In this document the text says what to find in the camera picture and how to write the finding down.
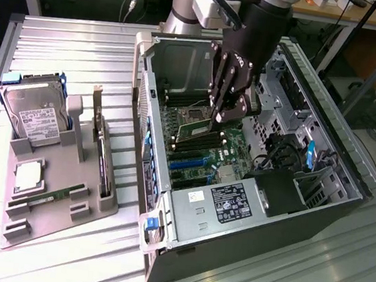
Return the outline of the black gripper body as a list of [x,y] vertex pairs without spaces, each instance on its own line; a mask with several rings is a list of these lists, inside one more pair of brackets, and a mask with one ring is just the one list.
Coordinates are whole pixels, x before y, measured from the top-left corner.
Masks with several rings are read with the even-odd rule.
[[291,7],[273,6],[265,1],[243,3],[238,12],[244,26],[223,31],[222,51],[228,53],[225,71],[236,67],[233,86],[245,90],[272,57],[292,19]]

